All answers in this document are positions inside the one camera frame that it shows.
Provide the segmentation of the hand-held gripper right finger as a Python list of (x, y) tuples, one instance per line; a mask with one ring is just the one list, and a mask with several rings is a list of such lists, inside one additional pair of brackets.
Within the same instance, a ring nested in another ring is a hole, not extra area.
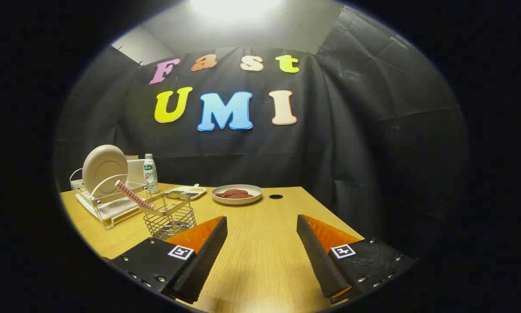
[(359, 239), (304, 214), (298, 215), (296, 232), (332, 304), (381, 289), (417, 261), (378, 237)]

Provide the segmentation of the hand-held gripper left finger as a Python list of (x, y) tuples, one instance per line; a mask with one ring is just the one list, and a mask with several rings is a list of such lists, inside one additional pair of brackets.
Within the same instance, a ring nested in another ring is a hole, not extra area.
[(227, 218), (217, 216), (165, 240), (146, 238), (109, 265), (146, 289), (192, 304), (226, 238)]

